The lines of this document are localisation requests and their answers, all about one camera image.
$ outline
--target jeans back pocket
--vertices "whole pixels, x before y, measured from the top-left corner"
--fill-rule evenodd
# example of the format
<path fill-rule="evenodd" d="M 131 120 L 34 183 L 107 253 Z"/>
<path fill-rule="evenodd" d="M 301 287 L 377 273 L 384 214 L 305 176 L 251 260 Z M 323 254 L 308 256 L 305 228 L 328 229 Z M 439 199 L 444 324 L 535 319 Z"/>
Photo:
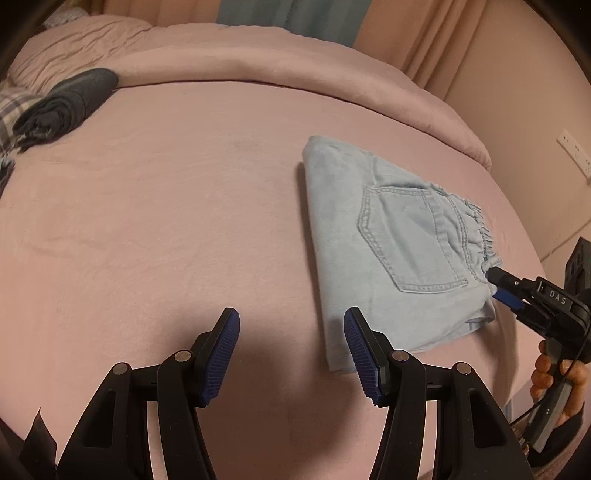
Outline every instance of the jeans back pocket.
<path fill-rule="evenodd" d="M 431 191 L 364 187 L 357 227 L 399 290 L 438 293 L 468 285 L 452 266 L 445 218 Z"/>

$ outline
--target bed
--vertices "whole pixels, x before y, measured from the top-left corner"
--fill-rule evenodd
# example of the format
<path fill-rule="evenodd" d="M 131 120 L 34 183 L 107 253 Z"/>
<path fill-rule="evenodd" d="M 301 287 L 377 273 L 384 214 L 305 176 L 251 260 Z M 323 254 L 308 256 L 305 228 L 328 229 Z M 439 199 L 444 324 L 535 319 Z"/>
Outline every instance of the bed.
<path fill-rule="evenodd" d="M 159 363 L 232 306 L 241 338 L 200 415 L 218 478 L 369 475 L 386 412 L 324 360 L 301 163 L 311 135 L 477 203 L 504 268 L 543 275 L 482 143 L 383 62 L 278 28 L 105 15 L 33 37 L 9 75 L 43 94 L 90 66 L 115 71 L 119 90 L 71 134 L 18 155 L 0 201 L 0 362 L 11 366 L 0 413 L 20 436 L 40 408 L 61 452 L 113 364 Z M 540 338 L 502 306 L 497 317 L 418 357 L 471 364 L 504 406 Z M 429 405 L 425 478 L 435 428 Z"/>

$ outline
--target electrical socket panel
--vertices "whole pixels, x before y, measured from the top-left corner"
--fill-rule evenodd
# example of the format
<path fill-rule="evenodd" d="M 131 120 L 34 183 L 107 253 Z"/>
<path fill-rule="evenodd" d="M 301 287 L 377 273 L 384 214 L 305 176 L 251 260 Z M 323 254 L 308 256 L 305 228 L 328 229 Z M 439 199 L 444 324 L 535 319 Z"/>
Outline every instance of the electrical socket panel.
<path fill-rule="evenodd" d="M 574 137 L 567 130 L 562 130 L 562 133 L 556 140 L 558 140 L 558 143 L 562 145 L 566 153 L 579 166 L 585 177 L 591 180 L 591 158 L 589 158 Z"/>

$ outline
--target wall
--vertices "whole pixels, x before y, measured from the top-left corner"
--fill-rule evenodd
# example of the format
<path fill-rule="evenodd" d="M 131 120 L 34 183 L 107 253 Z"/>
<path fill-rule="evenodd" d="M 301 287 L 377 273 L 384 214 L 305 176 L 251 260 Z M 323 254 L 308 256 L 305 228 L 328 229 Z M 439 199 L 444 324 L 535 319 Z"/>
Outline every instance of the wall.
<path fill-rule="evenodd" d="M 556 141 L 566 128 L 591 154 L 591 85 L 579 65 L 524 1 L 488 0 L 446 102 L 487 146 L 493 177 L 562 282 L 578 235 L 569 238 L 591 216 L 591 189 Z"/>

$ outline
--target gray folded clothing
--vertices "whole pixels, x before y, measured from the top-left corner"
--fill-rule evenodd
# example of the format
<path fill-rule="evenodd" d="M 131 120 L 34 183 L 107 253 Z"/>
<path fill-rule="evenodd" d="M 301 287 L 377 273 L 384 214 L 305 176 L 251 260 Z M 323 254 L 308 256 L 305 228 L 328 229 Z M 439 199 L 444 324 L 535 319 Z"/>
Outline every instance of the gray folded clothing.
<path fill-rule="evenodd" d="M 25 151 L 71 132 L 105 103 L 118 82 L 114 72 L 92 69 L 58 83 L 14 124 L 14 134 L 22 136 L 17 146 Z"/>
<path fill-rule="evenodd" d="M 0 157 L 0 197 L 4 192 L 4 187 L 12 175 L 14 170 L 14 160 L 8 157 Z"/>

